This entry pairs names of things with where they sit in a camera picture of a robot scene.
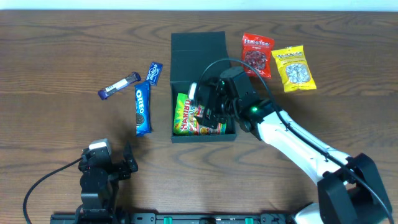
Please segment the Haribo gummy candy bag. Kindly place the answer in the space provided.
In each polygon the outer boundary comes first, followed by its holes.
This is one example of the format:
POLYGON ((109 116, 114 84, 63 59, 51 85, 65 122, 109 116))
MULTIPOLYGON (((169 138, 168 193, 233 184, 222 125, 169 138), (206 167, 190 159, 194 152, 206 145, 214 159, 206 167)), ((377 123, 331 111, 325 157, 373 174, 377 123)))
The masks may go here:
POLYGON ((187 94, 179 93, 174 116, 174 134, 176 135, 211 135, 224 134, 226 124, 218 123, 215 129, 200 125, 196 119, 202 117, 205 107, 194 106, 187 94))

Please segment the blue Oreo cookie pack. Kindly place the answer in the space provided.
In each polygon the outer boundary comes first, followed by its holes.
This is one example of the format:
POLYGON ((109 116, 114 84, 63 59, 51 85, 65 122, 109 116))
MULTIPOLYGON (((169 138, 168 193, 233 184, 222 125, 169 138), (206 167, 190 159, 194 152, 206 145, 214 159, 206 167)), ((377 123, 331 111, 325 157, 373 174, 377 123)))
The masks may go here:
POLYGON ((136 97, 136 136, 151 133, 150 127, 150 84, 135 85, 136 97))

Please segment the red candy bag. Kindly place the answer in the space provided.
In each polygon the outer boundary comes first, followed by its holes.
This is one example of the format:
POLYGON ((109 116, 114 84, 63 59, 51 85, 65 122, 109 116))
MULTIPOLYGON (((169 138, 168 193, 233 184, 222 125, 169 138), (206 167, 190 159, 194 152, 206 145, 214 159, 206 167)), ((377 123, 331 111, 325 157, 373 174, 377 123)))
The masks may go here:
POLYGON ((262 78, 271 78, 270 60, 274 39, 257 34, 244 33, 242 61, 255 69, 262 78))

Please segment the yellow candy bag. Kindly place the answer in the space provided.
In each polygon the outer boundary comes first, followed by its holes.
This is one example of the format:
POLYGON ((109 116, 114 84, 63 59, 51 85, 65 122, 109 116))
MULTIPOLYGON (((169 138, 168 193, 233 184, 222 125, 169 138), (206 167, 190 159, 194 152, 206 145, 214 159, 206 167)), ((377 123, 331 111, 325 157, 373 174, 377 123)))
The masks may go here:
POLYGON ((285 93, 317 89, 302 45, 273 50, 271 54, 275 60, 285 93))

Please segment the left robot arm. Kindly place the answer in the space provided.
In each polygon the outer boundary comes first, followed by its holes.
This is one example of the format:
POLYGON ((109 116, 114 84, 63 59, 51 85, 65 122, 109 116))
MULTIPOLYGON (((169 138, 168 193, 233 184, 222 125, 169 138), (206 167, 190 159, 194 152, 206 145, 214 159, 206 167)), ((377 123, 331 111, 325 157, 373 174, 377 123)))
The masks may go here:
POLYGON ((124 159, 113 163, 107 139, 93 141, 81 154, 78 169, 82 204, 75 212, 75 223, 129 223, 128 212, 117 207, 119 181, 131 178, 138 171, 129 142, 123 150, 124 159))

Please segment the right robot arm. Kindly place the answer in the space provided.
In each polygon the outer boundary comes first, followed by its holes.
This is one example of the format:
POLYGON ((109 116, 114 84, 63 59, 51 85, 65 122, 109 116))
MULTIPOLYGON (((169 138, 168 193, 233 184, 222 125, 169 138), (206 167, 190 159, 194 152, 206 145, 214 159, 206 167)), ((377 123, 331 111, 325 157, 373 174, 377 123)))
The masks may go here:
POLYGON ((317 186, 318 202, 289 215, 286 223, 380 223, 392 207, 374 161, 352 157, 298 125, 269 95, 261 97, 241 67, 190 85, 188 97, 203 106, 200 124, 214 127, 229 119, 258 140, 278 149, 317 186))

